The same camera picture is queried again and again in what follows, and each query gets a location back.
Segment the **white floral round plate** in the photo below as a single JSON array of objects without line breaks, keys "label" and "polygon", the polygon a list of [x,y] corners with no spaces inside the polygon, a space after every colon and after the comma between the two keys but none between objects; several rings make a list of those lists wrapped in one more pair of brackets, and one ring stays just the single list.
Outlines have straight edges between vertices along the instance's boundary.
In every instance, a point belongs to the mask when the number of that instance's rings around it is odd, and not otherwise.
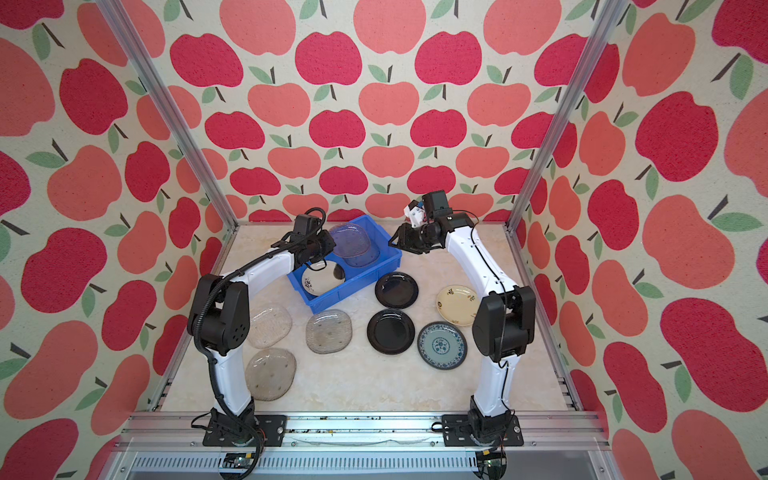
[{"label": "white floral round plate", "polygon": [[346,272],[342,265],[335,261],[322,260],[317,264],[310,264],[304,270],[301,286],[307,294],[320,297],[345,281]]}]

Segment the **amber glass plate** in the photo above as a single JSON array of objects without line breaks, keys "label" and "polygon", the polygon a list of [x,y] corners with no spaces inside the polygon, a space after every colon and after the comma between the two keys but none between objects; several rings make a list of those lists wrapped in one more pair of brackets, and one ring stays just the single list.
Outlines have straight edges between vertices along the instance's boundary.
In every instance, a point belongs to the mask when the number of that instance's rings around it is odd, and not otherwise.
[{"label": "amber glass plate", "polygon": [[358,224],[346,223],[330,230],[335,242],[334,254],[353,268],[374,264],[380,250],[366,230]]}]

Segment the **cream yellow round plate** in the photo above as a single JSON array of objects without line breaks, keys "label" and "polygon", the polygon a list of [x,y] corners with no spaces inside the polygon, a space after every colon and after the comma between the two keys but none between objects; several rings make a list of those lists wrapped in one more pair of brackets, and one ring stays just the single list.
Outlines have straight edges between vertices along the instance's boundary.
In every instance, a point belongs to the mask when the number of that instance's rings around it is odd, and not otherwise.
[{"label": "cream yellow round plate", "polygon": [[479,305],[480,300],[476,292],[463,285],[446,286],[436,297],[440,316],[459,327],[469,327],[473,324]]}]

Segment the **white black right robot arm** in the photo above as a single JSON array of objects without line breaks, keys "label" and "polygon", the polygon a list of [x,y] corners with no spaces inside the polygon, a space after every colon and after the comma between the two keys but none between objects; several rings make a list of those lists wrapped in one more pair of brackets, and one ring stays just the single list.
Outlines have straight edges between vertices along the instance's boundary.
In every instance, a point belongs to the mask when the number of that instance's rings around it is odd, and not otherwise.
[{"label": "white black right robot arm", "polygon": [[513,423],[508,405],[513,376],[535,337],[535,293],[503,271],[466,214],[448,210],[443,216],[429,216],[417,205],[405,207],[404,213],[407,220],[389,245],[414,254],[447,250],[479,295],[472,338],[484,359],[468,420],[475,443],[499,445]]}]

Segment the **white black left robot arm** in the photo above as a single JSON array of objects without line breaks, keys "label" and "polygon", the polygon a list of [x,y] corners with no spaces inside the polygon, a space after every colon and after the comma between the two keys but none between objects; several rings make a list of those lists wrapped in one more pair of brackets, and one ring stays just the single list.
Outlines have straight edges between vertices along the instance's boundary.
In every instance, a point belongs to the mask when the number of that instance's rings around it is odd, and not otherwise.
[{"label": "white black left robot arm", "polygon": [[230,273],[199,280],[187,330],[206,358],[214,395],[206,446],[265,446],[266,435],[245,383],[242,345],[250,331],[250,298],[299,267],[325,259],[334,247],[330,233],[321,227],[311,233],[293,231]]}]

